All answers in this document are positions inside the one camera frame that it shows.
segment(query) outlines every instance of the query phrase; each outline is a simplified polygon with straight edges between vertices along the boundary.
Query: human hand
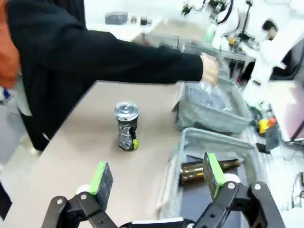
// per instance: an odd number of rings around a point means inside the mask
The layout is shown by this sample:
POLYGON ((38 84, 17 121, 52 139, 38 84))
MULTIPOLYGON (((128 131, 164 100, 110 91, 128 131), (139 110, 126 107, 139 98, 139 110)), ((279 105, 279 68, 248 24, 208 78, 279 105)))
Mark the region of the human hand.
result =
POLYGON ((219 78, 219 63, 213 56, 207 55, 206 53, 202 53, 200 58, 203 61, 203 75, 201 80, 216 86, 219 78))

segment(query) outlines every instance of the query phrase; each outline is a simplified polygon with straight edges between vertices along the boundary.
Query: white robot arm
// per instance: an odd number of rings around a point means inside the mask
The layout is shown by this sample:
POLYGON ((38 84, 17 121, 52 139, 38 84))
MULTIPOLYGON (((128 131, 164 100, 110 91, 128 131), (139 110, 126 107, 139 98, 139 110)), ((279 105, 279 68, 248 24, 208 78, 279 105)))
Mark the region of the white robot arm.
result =
POLYGON ((267 40, 261 44, 251 79, 243 91, 244 99, 250 106, 264 100, 273 67, 282 67, 281 61, 287 52, 304 38, 304 3, 302 0, 292 0, 289 8, 289 22, 278 31, 272 41, 267 40))

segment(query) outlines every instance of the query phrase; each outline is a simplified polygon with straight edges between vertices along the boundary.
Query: brown glass bottle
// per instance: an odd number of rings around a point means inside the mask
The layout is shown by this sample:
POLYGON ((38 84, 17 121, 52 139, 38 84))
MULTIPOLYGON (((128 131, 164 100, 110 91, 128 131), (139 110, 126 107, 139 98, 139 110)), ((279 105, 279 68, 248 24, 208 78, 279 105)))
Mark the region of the brown glass bottle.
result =
MULTIPOLYGON (((238 159, 219 161, 222 170, 229 170, 240 166, 238 159)), ((181 165, 180 185, 197 180, 204 180, 203 161, 188 162, 181 165)))

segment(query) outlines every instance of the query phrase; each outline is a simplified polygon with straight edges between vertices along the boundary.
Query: black hair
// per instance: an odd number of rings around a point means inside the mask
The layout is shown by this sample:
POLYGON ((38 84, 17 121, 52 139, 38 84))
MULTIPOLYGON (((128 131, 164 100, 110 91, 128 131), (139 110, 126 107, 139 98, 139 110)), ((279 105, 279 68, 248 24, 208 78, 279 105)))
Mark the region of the black hair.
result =
POLYGON ((266 20, 262 26, 262 30, 269 31, 272 27, 277 31, 277 26, 271 20, 266 20))

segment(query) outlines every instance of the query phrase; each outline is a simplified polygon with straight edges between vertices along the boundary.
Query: black sleeve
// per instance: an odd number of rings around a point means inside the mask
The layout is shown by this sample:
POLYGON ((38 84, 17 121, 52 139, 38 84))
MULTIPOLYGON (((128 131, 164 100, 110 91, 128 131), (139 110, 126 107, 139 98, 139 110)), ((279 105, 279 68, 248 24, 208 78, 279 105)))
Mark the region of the black sleeve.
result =
POLYGON ((7 13, 20 55, 49 69, 121 82, 201 80, 199 56, 143 47, 108 32, 89 31, 64 9, 44 0, 11 0, 7 13))

